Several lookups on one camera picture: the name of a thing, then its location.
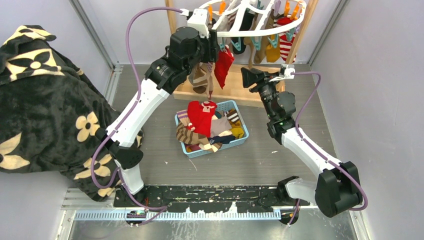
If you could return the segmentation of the beige maroon-toe sock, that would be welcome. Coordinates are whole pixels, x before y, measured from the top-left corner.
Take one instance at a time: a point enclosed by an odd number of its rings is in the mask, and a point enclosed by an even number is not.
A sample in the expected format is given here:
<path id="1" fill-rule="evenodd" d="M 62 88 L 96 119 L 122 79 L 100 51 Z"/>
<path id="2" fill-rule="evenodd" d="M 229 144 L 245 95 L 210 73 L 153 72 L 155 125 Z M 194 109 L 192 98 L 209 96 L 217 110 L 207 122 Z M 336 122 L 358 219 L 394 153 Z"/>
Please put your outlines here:
<path id="1" fill-rule="evenodd" d="M 213 76 L 212 76 L 213 67 L 214 67 L 213 62 L 208 62 L 206 64 L 206 80 L 207 80 L 206 96 L 209 100 L 212 99 L 212 94 L 214 91 L 214 83 L 213 83 Z"/>

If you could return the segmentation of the brown beige striped sock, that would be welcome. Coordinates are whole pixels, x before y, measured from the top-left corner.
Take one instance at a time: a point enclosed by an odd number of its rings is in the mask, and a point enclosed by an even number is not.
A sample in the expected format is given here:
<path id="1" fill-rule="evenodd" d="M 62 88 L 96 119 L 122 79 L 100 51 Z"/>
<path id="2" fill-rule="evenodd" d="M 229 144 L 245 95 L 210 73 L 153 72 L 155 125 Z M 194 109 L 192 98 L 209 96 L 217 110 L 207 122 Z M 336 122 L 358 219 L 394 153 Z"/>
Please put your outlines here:
<path id="1" fill-rule="evenodd" d="M 200 149 L 213 153 L 217 152 L 224 145 L 221 142 L 210 143 L 205 135 L 188 130 L 181 122 L 176 127 L 176 139 L 186 145 L 197 145 Z"/>

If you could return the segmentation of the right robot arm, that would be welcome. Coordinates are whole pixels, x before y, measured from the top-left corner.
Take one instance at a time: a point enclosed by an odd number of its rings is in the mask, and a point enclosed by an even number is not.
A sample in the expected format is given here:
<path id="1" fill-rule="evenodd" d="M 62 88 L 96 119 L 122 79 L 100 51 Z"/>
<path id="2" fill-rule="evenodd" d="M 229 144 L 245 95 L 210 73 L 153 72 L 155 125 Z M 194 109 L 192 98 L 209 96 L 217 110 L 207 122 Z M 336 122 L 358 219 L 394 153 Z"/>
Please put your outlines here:
<path id="1" fill-rule="evenodd" d="M 240 70 L 243 87 L 260 96 L 269 119 L 270 137 L 294 153 L 316 177 L 316 181 L 306 181 L 292 176 L 277 184 L 278 201 L 286 206 L 295 203 L 289 222 L 294 221 L 301 200 L 316 205 L 328 218 L 344 211 L 365 210 L 369 200 L 361 187 L 357 166 L 333 157 L 308 137 L 299 125 L 305 106 L 297 111 L 295 95 L 277 90 L 278 82 L 291 80 L 302 73 L 296 72 L 290 64 L 283 64 L 273 73 L 256 68 L 242 67 Z"/>

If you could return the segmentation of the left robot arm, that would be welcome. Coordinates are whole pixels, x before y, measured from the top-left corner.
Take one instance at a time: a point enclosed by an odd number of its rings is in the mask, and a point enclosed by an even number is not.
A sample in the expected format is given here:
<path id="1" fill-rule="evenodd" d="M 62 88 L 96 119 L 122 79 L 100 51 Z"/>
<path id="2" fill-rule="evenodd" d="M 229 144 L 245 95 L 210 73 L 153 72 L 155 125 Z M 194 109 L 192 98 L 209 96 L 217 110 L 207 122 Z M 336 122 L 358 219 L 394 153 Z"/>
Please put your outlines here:
<path id="1" fill-rule="evenodd" d="M 114 159 L 128 190 L 126 200 L 133 206 L 141 206 L 146 200 L 140 171 L 144 154 L 134 146 L 139 130 L 156 108 L 186 81 L 196 65 L 216 62 L 218 51 L 216 30 L 202 34 L 193 27 L 178 28 L 171 35 L 165 54 L 147 69 L 139 90 L 119 117 L 107 128 L 96 130 L 95 136 L 101 141 L 99 148 L 106 148 Z"/>

